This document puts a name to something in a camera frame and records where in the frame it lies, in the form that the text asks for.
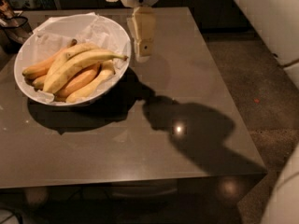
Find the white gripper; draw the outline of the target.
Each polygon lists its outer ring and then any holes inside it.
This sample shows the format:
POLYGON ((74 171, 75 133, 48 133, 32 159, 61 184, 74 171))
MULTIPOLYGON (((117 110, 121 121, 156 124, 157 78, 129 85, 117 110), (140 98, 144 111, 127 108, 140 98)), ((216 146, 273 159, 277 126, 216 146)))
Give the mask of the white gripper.
MULTIPOLYGON (((114 3, 119 0, 106 1, 114 3)), ((127 19, 127 24, 134 40, 135 59, 139 63, 146 62, 152 54, 156 28, 156 17, 152 6, 158 1, 121 0, 125 7, 134 7, 132 16, 127 19)))

